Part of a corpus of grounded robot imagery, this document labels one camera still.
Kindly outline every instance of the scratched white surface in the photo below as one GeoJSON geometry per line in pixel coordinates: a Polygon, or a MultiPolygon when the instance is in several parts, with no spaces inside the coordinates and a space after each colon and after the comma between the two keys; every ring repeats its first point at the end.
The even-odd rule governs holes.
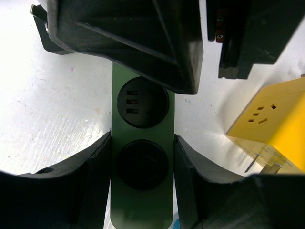
{"type": "MultiPolygon", "coordinates": [[[[110,61],[44,51],[33,17],[35,0],[0,1],[0,170],[36,172],[86,148],[111,127],[110,61]]],[[[248,80],[218,79],[220,44],[208,42],[201,0],[204,58],[197,95],[177,95],[175,132],[217,164],[241,175],[259,172],[225,136],[266,84],[305,73],[305,22],[275,65],[255,65],[248,80]]],[[[112,229],[109,214],[105,228],[112,229]]]]}

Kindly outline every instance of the rectangular slot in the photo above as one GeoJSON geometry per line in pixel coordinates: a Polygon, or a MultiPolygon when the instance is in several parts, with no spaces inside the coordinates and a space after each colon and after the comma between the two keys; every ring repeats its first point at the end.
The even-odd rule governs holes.
{"type": "Polygon", "coordinates": [[[126,104],[138,105],[139,100],[137,100],[137,99],[126,99],[126,104]]]}
{"type": "Polygon", "coordinates": [[[139,109],[127,108],[126,113],[127,114],[137,114],[137,113],[139,113],[139,109]]]}
{"type": "Polygon", "coordinates": [[[263,120],[259,121],[258,123],[259,123],[259,124],[261,124],[261,123],[266,122],[267,120],[268,120],[268,118],[265,118],[265,119],[263,119],[263,120]]]}
{"type": "Polygon", "coordinates": [[[138,95],[138,94],[139,91],[129,91],[129,90],[126,91],[126,95],[138,95]]]}

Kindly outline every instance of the brown stain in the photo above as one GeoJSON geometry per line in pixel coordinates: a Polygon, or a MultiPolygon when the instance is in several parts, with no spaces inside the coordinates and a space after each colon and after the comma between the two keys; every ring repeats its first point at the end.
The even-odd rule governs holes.
{"type": "Polygon", "coordinates": [[[96,111],[97,115],[99,115],[99,114],[100,114],[100,110],[99,110],[99,108],[95,108],[94,110],[96,111]]]}

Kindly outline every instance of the yellow power adapter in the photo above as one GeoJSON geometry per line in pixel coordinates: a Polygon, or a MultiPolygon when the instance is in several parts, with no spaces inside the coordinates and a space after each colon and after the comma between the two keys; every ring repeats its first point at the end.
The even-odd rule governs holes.
{"type": "Polygon", "coordinates": [[[305,78],[265,86],[227,136],[264,171],[305,172],[305,78]]]}

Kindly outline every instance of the black circular socket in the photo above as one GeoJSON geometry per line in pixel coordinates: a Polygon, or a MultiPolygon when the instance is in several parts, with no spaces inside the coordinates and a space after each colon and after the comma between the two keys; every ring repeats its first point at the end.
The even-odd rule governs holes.
{"type": "Polygon", "coordinates": [[[120,116],[128,124],[137,128],[150,128],[166,116],[168,93],[144,77],[133,78],[121,88],[117,107],[120,116]]]}
{"type": "Polygon", "coordinates": [[[163,149],[148,140],[127,144],[116,159],[120,179],[135,190],[150,190],[158,186],[168,173],[168,159],[163,149]]]}

